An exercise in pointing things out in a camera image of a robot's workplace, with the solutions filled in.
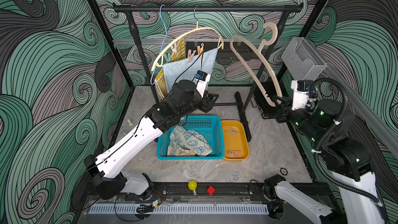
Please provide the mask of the light blue towel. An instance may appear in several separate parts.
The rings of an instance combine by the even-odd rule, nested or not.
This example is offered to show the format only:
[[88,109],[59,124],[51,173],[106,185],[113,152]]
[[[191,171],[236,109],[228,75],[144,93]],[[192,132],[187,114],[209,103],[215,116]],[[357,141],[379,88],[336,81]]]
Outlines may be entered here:
[[192,62],[188,62],[189,59],[183,59],[167,63],[163,66],[164,78],[167,85],[167,90],[170,91],[175,82],[179,82],[182,79],[192,80],[197,71],[202,70],[208,75],[213,72],[216,56],[218,49],[212,49],[204,52],[203,59],[195,60],[199,57],[195,55]]

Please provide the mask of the bunny pattern towel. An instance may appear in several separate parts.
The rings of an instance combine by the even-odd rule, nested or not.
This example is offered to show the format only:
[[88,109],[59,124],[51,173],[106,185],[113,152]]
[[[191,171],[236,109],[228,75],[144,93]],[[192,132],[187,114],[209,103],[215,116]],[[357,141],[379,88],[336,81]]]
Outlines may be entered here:
[[205,157],[213,152],[204,136],[195,130],[176,126],[170,133],[168,157]]

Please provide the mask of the pink wooden hanger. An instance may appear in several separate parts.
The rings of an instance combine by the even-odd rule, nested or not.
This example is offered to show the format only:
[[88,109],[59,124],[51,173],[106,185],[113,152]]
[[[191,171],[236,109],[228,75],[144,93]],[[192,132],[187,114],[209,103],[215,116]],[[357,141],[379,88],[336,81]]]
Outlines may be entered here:
[[272,82],[275,86],[276,89],[276,93],[277,96],[283,96],[282,95],[282,90],[279,86],[279,83],[277,81],[277,77],[275,75],[274,70],[272,69],[271,65],[269,64],[269,62],[266,60],[266,58],[264,57],[264,55],[261,53],[262,49],[264,46],[268,46],[269,48],[271,47],[272,44],[275,44],[277,37],[278,37],[278,28],[277,25],[272,23],[272,22],[266,22],[263,25],[264,29],[270,28],[272,31],[272,37],[269,40],[263,39],[261,40],[259,47],[256,48],[249,40],[245,39],[242,36],[239,35],[234,35],[231,37],[230,39],[230,48],[233,51],[233,53],[236,55],[236,57],[239,59],[239,61],[243,64],[243,66],[245,67],[245,69],[249,72],[249,74],[252,76],[254,82],[256,83],[256,85],[260,88],[263,96],[265,97],[266,101],[268,102],[268,104],[272,107],[276,107],[276,104],[272,101],[272,99],[268,96],[268,94],[266,93],[264,87],[262,86],[261,82],[259,81],[259,79],[257,78],[257,76],[254,74],[254,72],[252,71],[252,69],[250,68],[250,66],[247,64],[247,62],[244,60],[244,58],[239,54],[239,52],[235,49],[233,42],[237,39],[238,41],[241,41],[243,43],[245,43],[254,53],[255,55],[260,59],[260,61],[262,62],[262,65],[265,66],[266,70],[268,71]]

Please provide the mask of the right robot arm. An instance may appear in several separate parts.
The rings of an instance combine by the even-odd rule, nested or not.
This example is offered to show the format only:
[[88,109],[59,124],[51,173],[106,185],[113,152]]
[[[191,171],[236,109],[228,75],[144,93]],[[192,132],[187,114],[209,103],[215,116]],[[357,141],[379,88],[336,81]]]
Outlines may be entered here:
[[289,203],[314,224],[386,224],[387,211],[378,196],[371,155],[360,142],[347,136],[354,120],[346,89],[336,80],[294,80],[293,97],[273,96],[275,119],[288,122],[314,143],[311,154],[319,172],[340,191],[345,211],[340,213],[295,188],[276,174],[265,180],[263,193],[276,205],[276,218]]

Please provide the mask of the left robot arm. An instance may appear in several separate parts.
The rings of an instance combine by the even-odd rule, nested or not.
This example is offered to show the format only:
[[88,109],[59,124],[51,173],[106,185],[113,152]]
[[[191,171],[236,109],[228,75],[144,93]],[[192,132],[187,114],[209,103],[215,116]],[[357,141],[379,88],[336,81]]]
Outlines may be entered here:
[[121,141],[97,156],[87,156],[85,166],[97,193],[108,200],[119,193],[135,194],[143,200],[153,193],[153,183],[147,174],[124,173],[123,168],[146,145],[180,123],[196,110],[212,110],[219,95],[209,93],[204,86],[190,80],[173,84],[172,91],[153,105],[138,125]]

